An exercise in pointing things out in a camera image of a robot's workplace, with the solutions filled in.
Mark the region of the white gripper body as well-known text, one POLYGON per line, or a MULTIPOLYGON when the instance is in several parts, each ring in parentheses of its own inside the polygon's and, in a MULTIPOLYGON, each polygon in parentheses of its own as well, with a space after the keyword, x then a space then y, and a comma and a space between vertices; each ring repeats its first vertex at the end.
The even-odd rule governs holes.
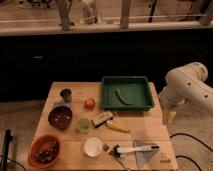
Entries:
POLYGON ((163 100, 160 100, 162 114, 163 114, 163 124, 168 125, 176 116, 176 112, 163 100))

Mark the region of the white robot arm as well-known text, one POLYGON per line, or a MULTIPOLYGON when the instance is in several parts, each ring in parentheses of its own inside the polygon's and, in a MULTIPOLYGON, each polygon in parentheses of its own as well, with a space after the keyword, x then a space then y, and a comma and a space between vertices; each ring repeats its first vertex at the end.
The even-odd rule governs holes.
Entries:
POLYGON ((173 108, 182 105, 186 99, 213 114, 213 87, 205 83, 207 77, 208 70, 200 62, 171 69, 166 74, 166 86, 158 94, 164 125, 176 116, 173 108))

